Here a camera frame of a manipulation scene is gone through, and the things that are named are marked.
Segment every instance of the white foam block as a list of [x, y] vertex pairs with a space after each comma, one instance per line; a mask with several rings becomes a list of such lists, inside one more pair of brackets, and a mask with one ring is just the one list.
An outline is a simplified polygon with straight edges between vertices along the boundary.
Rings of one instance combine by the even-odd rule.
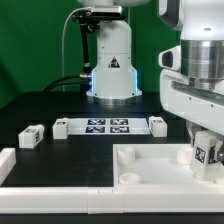
[[192, 147], [183, 147], [177, 151], [177, 162], [183, 165], [190, 165], [193, 156]]
[[14, 148], [5, 148], [0, 153], [0, 185], [4, 182], [12, 168], [16, 164]]
[[154, 137], [167, 137], [167, 124], [161, 117], [149, 118], [149, 130]]
[[67, 139], [68, 137], [68, 118], [57, 119], [53, 126], [54, 139]]
[[19, 147], [33, 149], [43, 140], [44, 126], [29, 126], [19, 134]]

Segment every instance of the white platform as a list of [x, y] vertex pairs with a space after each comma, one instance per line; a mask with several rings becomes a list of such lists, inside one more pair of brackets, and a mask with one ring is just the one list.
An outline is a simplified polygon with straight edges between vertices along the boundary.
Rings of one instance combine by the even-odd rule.
[[69, 135], [149, 135], [144, 118], [69, 119]]
[[[0, 213], [224, 212], [224, 168], [216, 183], [195, 182], [177, 162], [183, 148], [190, 146], [114, 145], [114, 187], [0, 188]], [[125, 173], [139, 180], [119, 183]]]

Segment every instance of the white cable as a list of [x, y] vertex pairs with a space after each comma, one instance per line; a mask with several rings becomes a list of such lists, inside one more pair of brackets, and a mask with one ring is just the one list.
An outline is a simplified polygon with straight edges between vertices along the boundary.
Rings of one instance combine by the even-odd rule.
[[65, 21], [64, 28], [63, 28], [63, 34], [62, 34], [62, 50], [61, 50], [62, 51], [62, 78], [65, 77], [65, 34], [66, 34], [68, 22], [74, 13], [82, 11], [82, 10], [90, 10], [90, 9], [91, 9], [90, 7], [75, 9], [74, 11], [72, 11], [69, 14], [69, 16], [67, 17], [67, 19]]

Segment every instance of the small white cube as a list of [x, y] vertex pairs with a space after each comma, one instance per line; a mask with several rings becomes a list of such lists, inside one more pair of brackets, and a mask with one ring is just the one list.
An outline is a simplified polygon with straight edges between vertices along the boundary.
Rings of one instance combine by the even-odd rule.
[[54, 139], [67, 139], [68, 137], [68, 118], [57, 119], [53, 125]]
[[177, 151], [177, 162], [182, 165], [190, 165], [193, 156], [193, 147], [186, 146]]
[[149, 130], [154, 137], [167, 137], [167, 124], [161, 117], [149, 118]]
[[43, 140], [44, 126], [29, 126], [19, 134], [19, 147], [24, 149], [33, 149]]

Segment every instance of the warning label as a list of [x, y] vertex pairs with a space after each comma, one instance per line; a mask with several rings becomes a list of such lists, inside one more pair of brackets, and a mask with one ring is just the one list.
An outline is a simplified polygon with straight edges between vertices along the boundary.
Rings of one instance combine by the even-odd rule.
[[117, 59], [114, 57], [111, 63], [108, 66], [109, 68], [120, 68], [120, 65], [117, 61]]

